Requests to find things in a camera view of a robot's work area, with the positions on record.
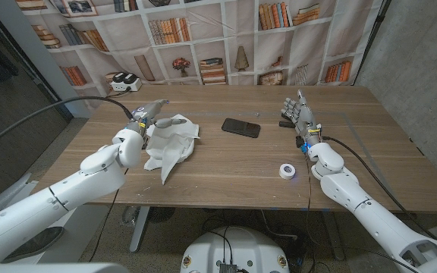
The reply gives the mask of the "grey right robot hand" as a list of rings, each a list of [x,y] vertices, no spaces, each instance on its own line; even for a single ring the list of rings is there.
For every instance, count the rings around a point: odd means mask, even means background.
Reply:
[[[297,99],[285,99],[281,113],[293,123],[297,134],[302,138],[307,148],[322,142],[321,125],[316,123],[302,89],[297,91]]]

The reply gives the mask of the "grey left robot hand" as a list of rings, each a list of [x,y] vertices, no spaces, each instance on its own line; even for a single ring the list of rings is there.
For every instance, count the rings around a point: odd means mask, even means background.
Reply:
[[[131,119],[127,123],[125,129],[134,130],[143,137],[151,125],[154,125],[156,128],[167,128],[172,125],[184,124],[187,122],[184,118],[156,119],[156,115],[160,113],[162,107],[166,104],[168,104],[168,100],[158,99],[136,108],[131,112]]]

